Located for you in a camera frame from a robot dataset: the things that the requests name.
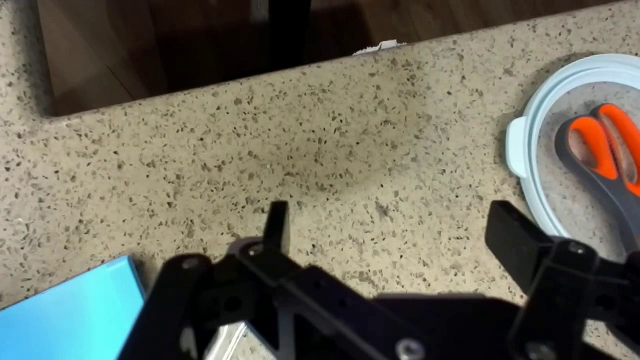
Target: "screw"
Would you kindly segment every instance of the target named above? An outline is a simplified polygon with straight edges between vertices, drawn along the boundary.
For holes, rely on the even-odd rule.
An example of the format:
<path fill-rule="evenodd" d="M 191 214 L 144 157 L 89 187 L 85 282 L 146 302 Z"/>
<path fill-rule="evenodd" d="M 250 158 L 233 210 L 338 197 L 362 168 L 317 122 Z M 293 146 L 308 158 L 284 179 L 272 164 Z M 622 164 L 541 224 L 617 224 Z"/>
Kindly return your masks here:
<path fill-rule="evenodd" d="M 578 242 L 571 242 L 568 251 L 574 252 L 574 254 L 584 254 L 586 252 L 586 249 L 583 244 L 578 244 Z"/>
<path fill-rule="evenodd" d="M 402 338 L 396 345 L 396 355 L 401 360 L 422 360 L 425 358 L 425 347 L 418 341 Z"/>
<path fill-rule="evenodd" d="M 530 360 L 556 360 L 554 349 L 543 343 L 527 345 L 527 355 Z"/>
<path fill-rule="evenodd" d="M 184 263 L 182 263 L 182 269 L 184 271 L 193 271 L 193 269 L 199 269 L 201 266 L 201 259 L 186 259 Z"/>
<path fill-rule="evenodd" d="M 259 257 L 259 254 L 263 254 L 263 251 L 264 251 L 263 244 L 253 244 L 253 246 L 248 249 L 248 257 Z"/>

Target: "granite countertop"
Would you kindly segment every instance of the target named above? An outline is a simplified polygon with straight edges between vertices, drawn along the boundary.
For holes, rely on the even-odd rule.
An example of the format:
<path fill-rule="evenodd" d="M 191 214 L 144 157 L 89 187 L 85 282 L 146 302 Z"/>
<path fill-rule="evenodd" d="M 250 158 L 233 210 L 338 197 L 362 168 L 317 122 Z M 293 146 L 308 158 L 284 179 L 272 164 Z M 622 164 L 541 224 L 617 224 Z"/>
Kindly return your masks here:
<path fill-rule="evenodd" d="M 28 13 L 0 2 L 0 306 L 120 254 L 148 280 L 178 252 L 221 259 L 279 199 L 293 259 L 362 294 L 521 302 L 485 246 L 490 201 L 524 208 L 505 130 L 563 65 L 640 50 L 640 4 L 622 2 L 46 119 Z"/>

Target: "blue notebook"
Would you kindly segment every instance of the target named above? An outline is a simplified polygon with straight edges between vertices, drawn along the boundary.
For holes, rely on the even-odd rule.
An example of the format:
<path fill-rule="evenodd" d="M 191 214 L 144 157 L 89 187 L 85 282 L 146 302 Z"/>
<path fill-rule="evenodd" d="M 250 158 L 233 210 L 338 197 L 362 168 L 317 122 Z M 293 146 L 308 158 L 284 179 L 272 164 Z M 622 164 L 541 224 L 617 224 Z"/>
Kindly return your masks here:
<path fill-rule="evenodd" d="M 2 310 L 0 358 L 114 360 L 143 305 L 133 260 L 113 260 Z"/>

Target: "plastic container lid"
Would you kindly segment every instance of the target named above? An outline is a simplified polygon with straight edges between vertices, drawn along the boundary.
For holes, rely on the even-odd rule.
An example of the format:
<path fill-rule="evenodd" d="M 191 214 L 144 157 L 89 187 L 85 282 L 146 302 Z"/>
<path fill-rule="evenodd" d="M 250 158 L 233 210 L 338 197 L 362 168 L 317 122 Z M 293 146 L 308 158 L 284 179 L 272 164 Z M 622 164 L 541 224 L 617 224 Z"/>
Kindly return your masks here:
<path fill-rule="evenodd" d="M 565 67 L 507 130 L 507 164 L 521 179 L 539 226 L 550 237 L 576 238 L 602 257 L 624 260 L 617 223 L 556 157 L 554 136 L 567 120 L 615 102 L 638 124 L 640 58 L 602 54 Z"/>

